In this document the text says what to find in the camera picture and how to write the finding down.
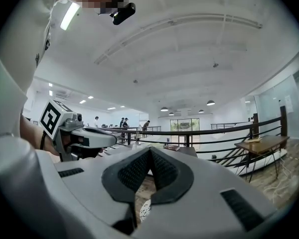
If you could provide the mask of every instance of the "handheld controller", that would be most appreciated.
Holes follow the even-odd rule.
[[[101,148],[117,143],[114,135],[103,130],[84,127],[82,115],[73,112],[62,102],[50,99],[41,115],[40,125],[52,139],[61,161],[96,157]],[[64,145],[63,138],[70,138]]]

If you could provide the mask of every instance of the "window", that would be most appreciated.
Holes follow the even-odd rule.
[[[199,131],[199,119],[171,119],[170,131]],[[184,135],[172,135],[171,142],[176,142],[178,145],[183,145],[186,143],[186,137]],[[192,135],[190,137],[190,142],[200,142],[200,136]],[[195,150],[200,149],[199,144],[191,144],[191,147],[194,147]]]

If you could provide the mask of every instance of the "person's arm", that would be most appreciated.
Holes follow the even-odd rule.
[[[34,149],[40,149],[41,139],[43,134],[43,128],[32,124],[22,114],[20,115],[20,136],[24,140],[28,141]],[[64,139],[64,144],[67,144],[69,139]],[[59,156],[59,153],[55,151],[52,139],[48,136],[44,139],[43,150],[51,152],[55,156]]]

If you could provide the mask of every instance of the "black strap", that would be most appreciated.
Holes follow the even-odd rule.
[[[43,147],[44,147],[44,140],[45,140],[45,137],[46,137],[46,132],[43,131],[42,138],[41,138],[41,144],[40,144],[40,149],[41,149],[41,150],[43,150]]]

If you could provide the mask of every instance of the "person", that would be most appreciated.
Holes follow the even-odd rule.
[[[124,119],[123,127],[124,127],[125,130],[127,130],[127,128],[130,127],[130,126],[128,125],[128,120],[129,120],[128,118],[125,118],[125,119]]]
[[[129,127],[129,125],[128,125],[128,118],[125,118],[124,119],[124,122],[123,122],[123,130],[128,130],[128,127]]]
[[[120,127],[122,127],[123,123],[124,123],[124,117],[121,118]]]
[[[148,130],[148,126],[150,124],[150,121],[148,120],[147,122],[144,123],[143,127],[142,127],[142,130],[143,131],[147,131]]]
[[[51,13],[57,1],[59,0],[21,0],[0,32],[0,135],[13,134],[14,137],[21,137],[35,149],[40,149],[43,128],[30,123],[21,113],[34,72],[50,46]],[[70,1],[77,2],[82,7],[94,8],[112,2]],[[63,136],[62,141],[67,145],[71,139]],[[43,150],[59,155],[48,136],[42,143]]]
[[[96,116],[96,117],[95,117],[95,120],[94,120],[94,126],[95,126],[96,128],[99,127],[99,126],[98,126],[98,120],[99,120],[99,117]]]

